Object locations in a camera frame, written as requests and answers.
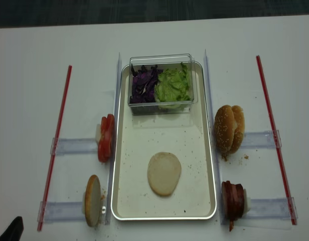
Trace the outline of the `tomato slice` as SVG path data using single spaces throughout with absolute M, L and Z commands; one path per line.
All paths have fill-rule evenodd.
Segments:
M 101 120 L 101 137 L 98 143 L 98 160 L 101 163 L 106 163 L 111 155 L 112 132 L 113 127 L 107 127 L 106 117 Z
M 108 114 L 107 117 L 103 116 L 100 128 L 101 138 L 104 138 L 106 133 L 110 133 L 110 135 L 112 135 L 114 128 L 114 115 Z

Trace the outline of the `front tomato slice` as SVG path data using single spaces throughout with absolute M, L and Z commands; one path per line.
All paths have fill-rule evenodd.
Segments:
M 106 117 L 101 120 L 101 137 L 98 143 L 98 160 L 101 163 L 106 163 L 111 155 L 112 132 L 113 127 L 107 127 Z

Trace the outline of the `white stopper behind tomato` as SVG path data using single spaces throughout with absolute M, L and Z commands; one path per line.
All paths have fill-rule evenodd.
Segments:
M 102 134 L 101 134 L 101 124 L 97 124 L 96 126 L 96 132 L 95 132 L 95 141 L 97 144 L 99 144 L 101 140 Z

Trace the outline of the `white stopper behind patties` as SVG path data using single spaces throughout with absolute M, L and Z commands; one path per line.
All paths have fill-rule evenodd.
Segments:
M 251 209 L 251 198 L 247 195 L 246 189 L 244 189 L 244 211 L 243 215 L 246 215 Z

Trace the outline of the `shredded purple cabbage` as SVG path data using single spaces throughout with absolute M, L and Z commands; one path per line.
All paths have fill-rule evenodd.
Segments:
M 132 90 L 129 103 L 148 103 L 155 102 L 155 86 L 158 83 L 158 76 L 163 72 L 158 66 L 148 70 L 144 65 L 141 70 L 135 71 L 131 66 L 133 75 Z

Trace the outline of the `silver metal tray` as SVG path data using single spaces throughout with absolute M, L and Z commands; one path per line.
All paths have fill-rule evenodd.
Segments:
M 133 115 L 128 106 L 129 67 L 121 71 L 117 145 L 111 211 L 119 220 L 210 219 L 216 188 L 203 68 L 195 63 L 198 101 L 188 112 Z M 168 152 L 181 163 L 181 176 L 168 197 L 156 195 L 147 180 L 153 155 Z

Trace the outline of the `bottom bun slice on tray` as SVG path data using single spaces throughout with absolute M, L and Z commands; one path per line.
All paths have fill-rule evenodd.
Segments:
M 169 152 L 154 154 L 147 167 L 150 188 L 158 196 L 170 196 L 179 182 L 181 172 L 181 163 L 176 155 Z

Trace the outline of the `upper left clear holder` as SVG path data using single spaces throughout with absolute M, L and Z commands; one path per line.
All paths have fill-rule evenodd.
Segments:
M 56 156 L 68 154 L 96 154 L 97 149 L 98 145 L 92 138 L 53 138 L 50 154 Z

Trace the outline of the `upright bun slice left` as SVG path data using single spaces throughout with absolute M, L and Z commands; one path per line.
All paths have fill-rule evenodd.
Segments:
M 99 178 L 96 175 L 92 175 L 88 180 L 84 201 L 86 222 L 88 226 L 94 227 L 99 222 L 101 210 L 101 187 Z

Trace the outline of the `upper right clear holder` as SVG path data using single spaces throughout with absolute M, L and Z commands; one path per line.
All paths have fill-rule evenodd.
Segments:
M 276 149 L 281 148 L 278 130 L 263 132 L 246 132 L 240 148 L 243 149 Z

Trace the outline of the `right red strip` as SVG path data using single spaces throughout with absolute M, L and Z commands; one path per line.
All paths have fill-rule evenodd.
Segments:
M 284 161 L 283 161 L 283 156 L 282 156 L 282 151 L 281 151 L 280 135 L 279 135 L 278 130 L 276 128 L 276 124 L 275 124 L 275 120 L 274 120 L 274 116 L 273 116 L 273 112 L 272 112 L 272 108 L 271 108 L 271 103 L 270 103 L 270 99 L 269 99 L 268 89 L 267 89 L 267 85 L 266 85 L 266 81 L 265 81 L 265 76 L 264 76 L 264 72 L 263 72 L 263 67 L 262 67 L 262 63 L 261 63 L 261 58 L 260 58 L 259 55 L 256 56 L 256 61 L 257 61 L 258 71 L 259 71 L 260 80 L 261 80 L 263 93 L 264 93 L 264 97 L 265 97 L 265 102 L 266 102 L 266 106 L 267 106 L 267 111 L 268 111 L 268 115 L 269 115 L 270 125 L 271 125 L 271 129 L 272 129 L 272 132 L 273 132 L 273 139 L 274 139 L 274 142 L 275 142 L 275 145 L 276 145 L 276 152 L 277 152 L 280 172 L 281 172 L 281 176 L 282 176 L 282 181 L 283 181 L 283 185 L 284 185 L 284 190 L 285 190 L 285 194 L 286 194 L 286 197 L 287 197 L 288 210 L 290 212 L 291 223 L 292 223 L 292 225 L 297 225 L 297 213 L 296 213 L 296 210 L 295 210 L 293 197 L 291 196 L 291 193 L 290 193 L 289 183 L 288 183 L 288 179 L 287 179 L 287 175 L 286 175 L 286 171 L 285 171 L 285 166 L 284 166 Z

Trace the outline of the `lower right clear holder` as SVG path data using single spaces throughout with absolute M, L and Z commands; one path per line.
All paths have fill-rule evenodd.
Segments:
M 251 199 L 251 209 L 243 217 L 249 219 L 291 219 L 287 198 Z

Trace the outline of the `black object bottom left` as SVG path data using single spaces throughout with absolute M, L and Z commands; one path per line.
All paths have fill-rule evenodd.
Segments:
M 17 216 L 0 236 L 0 241 L 19 241 L 23 231 L 23 218 L 21 216 Z

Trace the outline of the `left long clear rail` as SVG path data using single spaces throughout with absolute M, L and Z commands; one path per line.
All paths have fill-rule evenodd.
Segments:
M 112 156 L 110 157 L 109 165 L 109 175 L 108 175 L 108 188 L 107 188 L 107 199 L 106 199 L 106 210 L 104 225 L 110 225 L 111 221 L 111 199 L 112 199 L 112 188 L 113 188 L 113 176 L 114 176 L 114 163 L 116 155 L 116 139 L 117 139 L 117 123 L 118 123 L 118 112 L 119 112 L 119 102 L 120 102 L 120 92 L 121 92 L 121 71 L 122 71 L 122 59 L 121 54 L 118 54 L 118 62 L 116 68 L 116 89 L 114 96 L 114 128 L 112 136 Z

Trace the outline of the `right long clear rail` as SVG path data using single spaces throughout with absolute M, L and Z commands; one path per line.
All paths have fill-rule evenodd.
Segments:
M 225 219 L 223 210 L 223 199 L 222 199 L 222 188 L 220 180 L 220 169 L 218 160 L 218 151 L 216 147 L 216 140 L 214 136 L 214 111 L 213 111 L 213 96 L 212 87 L 210 80 L 210 69 L 209 69 L 209 58 L 207 56 L 207 51 L 204 52 L 204 71 L 205 71 L 205 94 L 206 94 L 206 106 L 208 112 L 208 122 L 209 122 L 209 137 L 211 141 L 211 153 L 214 167 L 214 177 L 215 177 L 215 187 L 216 187 L 216 198 L 218 203 L 218 210 L 220 215 L 220 224 L 225 225 L 227 220 Z

